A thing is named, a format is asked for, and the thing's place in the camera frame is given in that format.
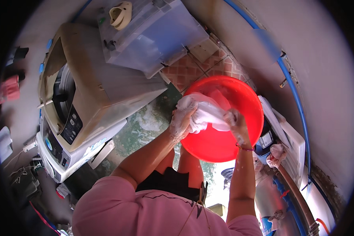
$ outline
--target black shorts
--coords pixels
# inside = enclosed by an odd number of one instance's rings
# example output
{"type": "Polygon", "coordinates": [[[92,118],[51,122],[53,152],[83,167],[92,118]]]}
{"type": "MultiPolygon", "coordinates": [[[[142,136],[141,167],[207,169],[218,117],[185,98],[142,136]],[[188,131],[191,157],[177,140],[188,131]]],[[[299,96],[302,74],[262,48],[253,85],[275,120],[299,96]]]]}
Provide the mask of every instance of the black shorts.
{"type": "Polygon", "coordinates": [[[135,192],[151,189],[170,192],[195,202],[199,200],[200,189],[189,188],[189,173],[181,174],[172,167],[167,167],[164,174],[154,170],[138,185],[135,192]]]}

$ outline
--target leg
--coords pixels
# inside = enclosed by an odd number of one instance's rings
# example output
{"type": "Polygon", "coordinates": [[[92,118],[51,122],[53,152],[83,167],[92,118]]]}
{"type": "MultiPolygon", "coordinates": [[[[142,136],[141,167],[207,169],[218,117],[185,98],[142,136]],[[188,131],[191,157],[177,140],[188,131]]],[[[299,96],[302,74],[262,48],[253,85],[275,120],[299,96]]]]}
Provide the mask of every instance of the leg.
{"type": "Polygon", "coordinates": [[[165,158],[160,162],[160,164],[156,167],[156,171],[164,174],[165,169],[167,167],[172,167],[173,166],[173,160],[174,160],[174,149],[172,149],[166,156],[165,158]]]}
{"type": "Polygon", "coordinates": [[[178,165],[179,173],[189,173],[189,187],[201,188],[203,171],[199,160],[181,146],[181,157],[178,165]]]}

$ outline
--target orange hose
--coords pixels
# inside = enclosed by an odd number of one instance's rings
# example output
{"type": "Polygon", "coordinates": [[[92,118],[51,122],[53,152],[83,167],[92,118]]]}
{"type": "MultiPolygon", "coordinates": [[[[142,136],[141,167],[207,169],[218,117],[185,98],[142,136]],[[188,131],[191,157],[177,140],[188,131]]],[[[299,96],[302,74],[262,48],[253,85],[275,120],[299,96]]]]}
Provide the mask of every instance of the orange hose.
{"type": "Polygon", "coordinates": [[[318,223],[320,223],[320,224],[324,227],[326,233],[329,235],[329,230],[328,230],[328,228],[326,227],[324,221],[322,221],[322,220],[319,219],[319,218],[317,218],[316,221],[317,221],[318,223]]]}

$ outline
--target person's left hand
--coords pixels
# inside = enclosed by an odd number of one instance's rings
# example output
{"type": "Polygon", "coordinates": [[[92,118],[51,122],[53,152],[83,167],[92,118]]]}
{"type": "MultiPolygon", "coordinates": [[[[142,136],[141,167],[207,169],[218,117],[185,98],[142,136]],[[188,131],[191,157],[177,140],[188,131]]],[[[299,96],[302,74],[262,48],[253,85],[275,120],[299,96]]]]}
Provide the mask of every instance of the person's left hand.
{"type": "Polygon", "coordinates": [[[169,131],[175,142],[179,142],[191,131],[190,117],[197,110],[198,102],[192,101],[191,104],[183,109],[177,108],[174,111],[169,131]]]}

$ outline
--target soapy hand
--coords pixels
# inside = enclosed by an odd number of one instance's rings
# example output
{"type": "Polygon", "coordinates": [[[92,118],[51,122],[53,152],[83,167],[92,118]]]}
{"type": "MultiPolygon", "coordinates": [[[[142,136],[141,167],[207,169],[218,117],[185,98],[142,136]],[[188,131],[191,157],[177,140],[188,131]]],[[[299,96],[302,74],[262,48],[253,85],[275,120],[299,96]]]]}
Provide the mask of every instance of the soapy hand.
{"type": "Polygon", "coordinates": [[[174,111],[171,124],[169,125],[169,131],[173,141],[179,142],[191,131],[190,117],[198,108],[198,102],[192,101],[189,106],[178,107],[174,111]]]}
{"type": "Polygon", "coordinates": [[[233,136],[242,148],[251,149],[252,145],[249,140],[248,127],[246,126],[245,117],[236,109],[229,109],[224,114],[224,120],[230,126],[233,136]]]}

